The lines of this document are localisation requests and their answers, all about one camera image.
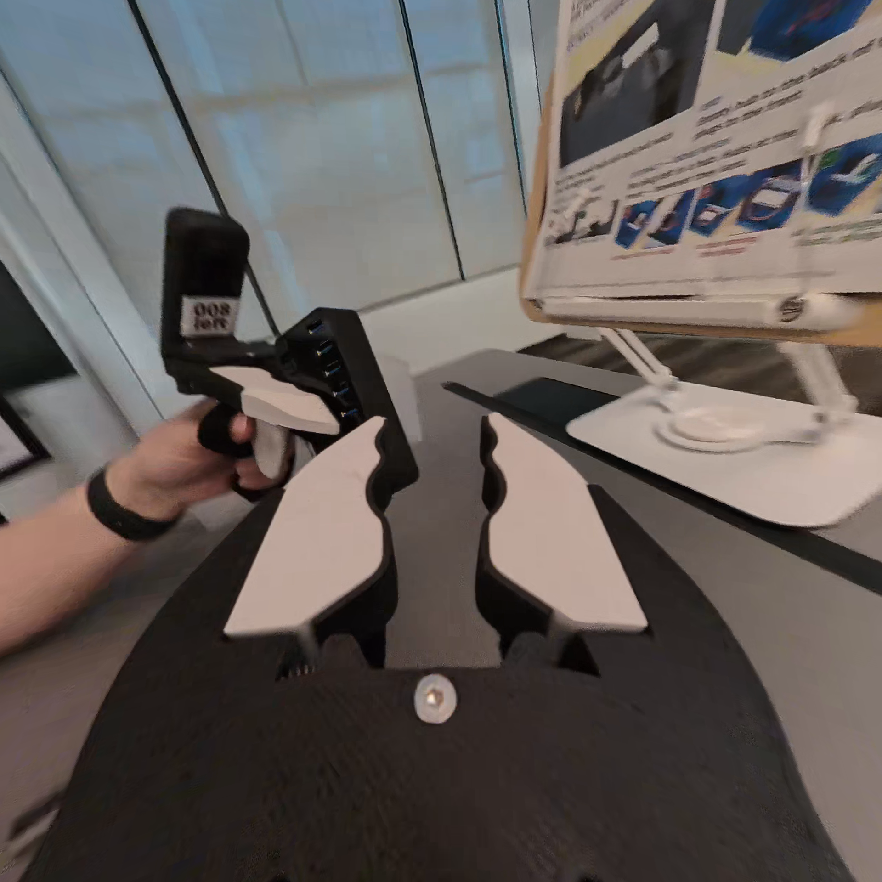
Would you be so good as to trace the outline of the large black display panel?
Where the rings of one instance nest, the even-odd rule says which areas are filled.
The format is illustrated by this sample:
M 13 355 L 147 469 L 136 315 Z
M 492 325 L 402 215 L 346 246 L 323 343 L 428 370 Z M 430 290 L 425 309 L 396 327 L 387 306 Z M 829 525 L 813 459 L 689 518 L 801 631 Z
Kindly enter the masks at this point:
M 1 265 L 1 393 L 77 374 L 33 306 Z

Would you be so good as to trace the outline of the person's left hand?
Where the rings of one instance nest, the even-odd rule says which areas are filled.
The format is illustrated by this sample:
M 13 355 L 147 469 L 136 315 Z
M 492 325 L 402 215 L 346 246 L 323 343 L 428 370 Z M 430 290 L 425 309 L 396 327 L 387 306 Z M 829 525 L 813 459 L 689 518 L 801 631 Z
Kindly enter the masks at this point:
M 105 484 L 114 501 L 146 519 L 168 522 L 235 486 L 245 491 L 274 487 L 253 458 L 229 458 L 199 443 L 198 427 L 215 404 L 210 399 L 197 402 L 106 466 Z

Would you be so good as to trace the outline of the printed instruction sheet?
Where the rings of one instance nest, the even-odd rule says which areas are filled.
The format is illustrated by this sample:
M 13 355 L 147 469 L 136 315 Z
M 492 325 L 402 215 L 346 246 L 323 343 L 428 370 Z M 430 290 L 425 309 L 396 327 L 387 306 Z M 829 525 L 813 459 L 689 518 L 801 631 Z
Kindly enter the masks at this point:
M 561 2 L 545 296 L 880 293 L 880 2 Z

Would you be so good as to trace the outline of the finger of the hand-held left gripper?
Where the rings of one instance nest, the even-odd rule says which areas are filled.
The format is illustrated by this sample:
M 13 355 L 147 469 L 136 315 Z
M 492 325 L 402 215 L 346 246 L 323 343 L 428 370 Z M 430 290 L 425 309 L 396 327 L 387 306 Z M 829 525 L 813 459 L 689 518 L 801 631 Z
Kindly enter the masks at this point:
M 319 435 L 339 435 L 339 421 L 315 393 L 276 379 L 267 369 L 246 366 L 210 368 L 232 395 L 232 407 L 256 421 Z

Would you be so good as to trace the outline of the black wristband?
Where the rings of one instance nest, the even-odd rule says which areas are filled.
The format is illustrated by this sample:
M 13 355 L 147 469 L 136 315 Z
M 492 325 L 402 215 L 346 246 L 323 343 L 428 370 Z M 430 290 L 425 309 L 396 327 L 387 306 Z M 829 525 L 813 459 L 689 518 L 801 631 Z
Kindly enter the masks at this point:
M 168 534 L 181 520 L 182 514 L 158 520 L 119 504 L 108 488 L 106 471 L 102 467 L 91 475 L 85 485 L 85 497 L 94 519 L 114 535 L 132 543 L 148 543 Z

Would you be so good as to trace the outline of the white metal base plate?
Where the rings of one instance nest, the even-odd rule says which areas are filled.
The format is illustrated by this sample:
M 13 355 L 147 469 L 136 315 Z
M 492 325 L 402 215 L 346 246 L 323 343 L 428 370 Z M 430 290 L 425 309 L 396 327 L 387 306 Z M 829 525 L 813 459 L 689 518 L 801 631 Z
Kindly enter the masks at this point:
M 858 411 L 827 346 L 775 343 L 797 403 L 683 381 L 633 331 L 598 333 L 644 385 L 571 420 L 571 438 L 778 526 L 833 526 L 880 496 L 880 417 Z

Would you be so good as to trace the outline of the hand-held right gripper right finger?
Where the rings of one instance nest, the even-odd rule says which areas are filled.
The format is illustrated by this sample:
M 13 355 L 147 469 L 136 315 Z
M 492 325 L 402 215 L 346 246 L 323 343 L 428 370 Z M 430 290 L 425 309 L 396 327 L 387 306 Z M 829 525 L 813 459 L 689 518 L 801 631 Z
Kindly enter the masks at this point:
M 561 648 L 583 633 L 642 634 L 648 620 L 588 482 L 501 413 L 481 420 L 477 607 L 506 656 L 524 634 Z

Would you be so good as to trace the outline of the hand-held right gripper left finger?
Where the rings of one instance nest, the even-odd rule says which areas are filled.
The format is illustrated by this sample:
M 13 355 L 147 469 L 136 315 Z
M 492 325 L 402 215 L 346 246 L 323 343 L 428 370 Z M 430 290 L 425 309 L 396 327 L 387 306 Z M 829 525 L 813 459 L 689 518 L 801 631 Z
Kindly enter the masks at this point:
M 297 473 L 284 490 L 224 625 L 230 640 L 292 636 L 311 659 L 351 637 L 385 663 L 398 568 L 385 512 L 385 418 L 374 416 Z

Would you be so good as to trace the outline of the black usb hub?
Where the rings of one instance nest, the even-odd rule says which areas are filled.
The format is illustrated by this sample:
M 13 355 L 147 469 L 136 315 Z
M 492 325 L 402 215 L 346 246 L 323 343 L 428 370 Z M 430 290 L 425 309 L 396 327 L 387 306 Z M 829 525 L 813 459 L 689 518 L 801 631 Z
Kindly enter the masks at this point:
M 384 418 L 380 436 L 383 464 L 378 500 L 391 499 L 414 484 L 419 471 L 380 365 L 355 311 L 319 307 L 274 341 L 281 378 L 316 394 L 339 424 L 338 435 L 298 436 L 320 454 L 370 418 Z

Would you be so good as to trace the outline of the person's left forearm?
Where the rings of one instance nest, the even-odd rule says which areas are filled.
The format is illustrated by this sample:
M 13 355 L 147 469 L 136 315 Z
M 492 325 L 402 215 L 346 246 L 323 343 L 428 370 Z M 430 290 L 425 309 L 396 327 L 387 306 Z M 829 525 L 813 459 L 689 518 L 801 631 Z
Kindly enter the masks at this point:
M 84 488 L 1 528 L 1 655 L 57 626 L 138 549 L 94 517 Z

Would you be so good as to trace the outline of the large frosted glass window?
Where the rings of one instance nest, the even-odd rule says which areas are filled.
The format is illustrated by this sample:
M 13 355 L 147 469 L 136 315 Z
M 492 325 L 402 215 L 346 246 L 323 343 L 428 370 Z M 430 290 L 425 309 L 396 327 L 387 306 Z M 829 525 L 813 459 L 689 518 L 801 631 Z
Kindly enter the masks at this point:
M 221 201 L 280 324 L 515 265 L 496 2 L 2 2 L 2 72 L 143 320 Z

